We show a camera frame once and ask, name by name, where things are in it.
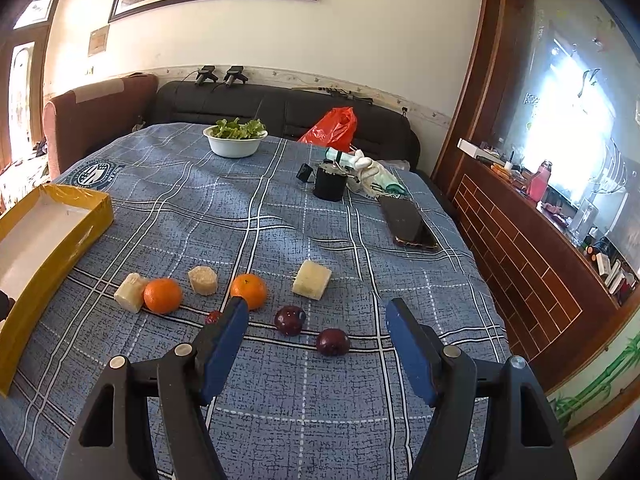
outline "black phone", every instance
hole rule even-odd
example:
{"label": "black phone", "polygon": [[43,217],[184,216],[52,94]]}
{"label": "black phone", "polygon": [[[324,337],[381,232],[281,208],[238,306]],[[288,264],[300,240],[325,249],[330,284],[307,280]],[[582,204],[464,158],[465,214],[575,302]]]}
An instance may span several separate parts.
{"label": "black phone", "polygon": [[380,196],[378,202],[396,245],[418,247],[427,251],[440,250],[438,239],[425,224],[415,203],[392,196]]}

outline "glass panel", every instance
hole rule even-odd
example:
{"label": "glass panel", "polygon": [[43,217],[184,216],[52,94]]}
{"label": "glass panel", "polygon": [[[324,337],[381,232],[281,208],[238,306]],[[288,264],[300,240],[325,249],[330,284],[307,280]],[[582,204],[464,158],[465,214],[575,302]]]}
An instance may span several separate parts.
{"label": "glass panel", "polygon": [[53,0],[33,0],[29,7],[22,13],[15,23],[16,28],[26,27],[34,23],[46,22],[49,19],[49,11]]}
{"label": "glass panel", "polygon": [[9,138],[12,161],[26,158],[31,146],[30,80],[35,42],[14,48],[9,74]]}
{"label": "glass panel", "polygon": [[527,9],[529,47],[492,144],[533,172],[550,160],[550,186],[573,208],[593,203],[600,235],[638,272],[640,64],[599,0]]}

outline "green leafy vegetable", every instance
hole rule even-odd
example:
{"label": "green leafy vegetable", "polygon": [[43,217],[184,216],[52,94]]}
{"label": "green leafy vegetable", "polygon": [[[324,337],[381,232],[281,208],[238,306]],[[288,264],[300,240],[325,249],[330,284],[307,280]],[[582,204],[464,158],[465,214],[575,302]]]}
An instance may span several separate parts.
{"label": "green leafy vegetable", "polygon": [[217,121],[208,135],[217,139],[245,140],[258,139],[262,137],[263,131],[265,131],[265,127],[260,120],[254,119],[247,124],[240,124],[240,118],[236,117],[231,122],[226,119]]}

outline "bedding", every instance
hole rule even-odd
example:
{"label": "bedding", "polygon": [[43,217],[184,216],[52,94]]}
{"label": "bedding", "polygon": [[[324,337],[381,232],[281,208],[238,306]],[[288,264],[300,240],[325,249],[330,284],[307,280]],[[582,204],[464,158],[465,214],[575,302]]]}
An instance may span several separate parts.
{"label": "bedding", "polygon": [[[233,277],[267,283],[265,306],[250,325],[223,393],[204,408],[230,479],[404,479],[430,423],[386,333],[384,306],[403,298],[419,322],[474,358],[503,362],[504,325],[455,224],[413,173],[391,168],[408,187],[442,250],[392,243],[376,202],[348,190],[323,202],[296,172],[323,150],[268,137],[255,155],[213,154],[204,126],[159,124],[122,137],[78,162],[58,181],[111,195],[114,223],[69,273],[24,351],[0,428],[36,480],[55,478],[84,400],[118,354],[162,356],[193,340],[206,315],[227,299]],[[291,292],[301,263],[333,271],[320,301]],[[220,286],[195,294],[187,272],[210,266]],[[183,288],[179,310],[132,314],[113,299],[130,272],[171,276]],[[305,331],[273,327],[284,305],[301,306]],[[341,328],[351,351],[327,358],[315,336]],[[158,472],[171,478],[157,399],[149,400]],[[486,399],[476,400],[460,478],[478,463]]]}

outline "orange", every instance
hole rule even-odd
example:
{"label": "orange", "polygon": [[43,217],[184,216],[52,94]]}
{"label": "orange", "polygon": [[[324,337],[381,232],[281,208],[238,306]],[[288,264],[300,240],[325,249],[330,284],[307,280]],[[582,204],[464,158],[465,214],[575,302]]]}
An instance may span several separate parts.
{"label": "orange", "polygon": [[255,274],[240,274],[232,281],[230,293],[243,298],[249,310],[257,310],[267,300],[267,284]]}
{"label": "orange", "polygon": [[156,314],[168,314],[177,310],[182,303],[182,289],[171,278],[151,280],[145,287],[146,307]]}

